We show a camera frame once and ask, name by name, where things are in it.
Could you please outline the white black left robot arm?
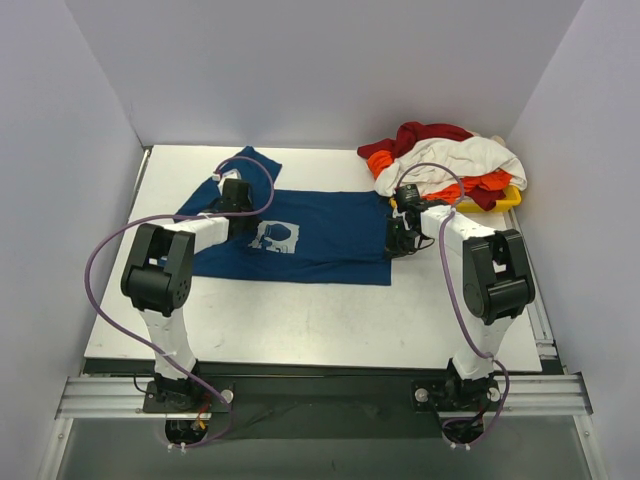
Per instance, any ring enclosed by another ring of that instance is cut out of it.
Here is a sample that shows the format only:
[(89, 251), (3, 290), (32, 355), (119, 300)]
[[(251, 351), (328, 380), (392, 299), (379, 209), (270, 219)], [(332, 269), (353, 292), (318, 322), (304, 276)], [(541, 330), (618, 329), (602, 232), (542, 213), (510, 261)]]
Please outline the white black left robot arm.
[(121, 279), (121, 291), (138, 310), (155, 351), (158, 396), (182, 412), (195, 409), (205, 388), (192, 377), (197, 360), (189, 345), (183, 307), (191, 291), (195, 256), (249, 231), (258, 223), (245, 180), (222, 182), (222, 191), (195, 220), (137, 228)]

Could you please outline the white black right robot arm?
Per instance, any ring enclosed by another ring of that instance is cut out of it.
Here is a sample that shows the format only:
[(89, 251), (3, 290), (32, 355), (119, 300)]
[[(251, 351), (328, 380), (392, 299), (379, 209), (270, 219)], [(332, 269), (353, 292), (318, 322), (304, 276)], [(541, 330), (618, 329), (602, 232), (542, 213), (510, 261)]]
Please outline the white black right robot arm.
[(496, 230), (452, 206), (424, 199), (393, 200), (388, 246), (413, 241), (437, 244), (447, 292), (465, 345), (443, 383), (448, 404), (465, 408), (479, 395), (477, 381), (493, 374), (504, 337), (535, 299), (535, 286), (520, 232)]

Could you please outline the blue Mickey Mouse t-shirt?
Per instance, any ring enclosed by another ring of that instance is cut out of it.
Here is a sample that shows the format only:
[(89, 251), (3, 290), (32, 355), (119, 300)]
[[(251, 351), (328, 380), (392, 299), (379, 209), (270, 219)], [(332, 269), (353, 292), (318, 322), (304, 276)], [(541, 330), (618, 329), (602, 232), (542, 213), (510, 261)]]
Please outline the blue Mickey Mouse t-shirt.
[(248, 230), (196, 254), (196, 276), (233, 280), (388, 286), (391, 208), (375, 192), (276, 189), (283, 167), (247, 146), (222, 167), (251, 187), (266, 210)]

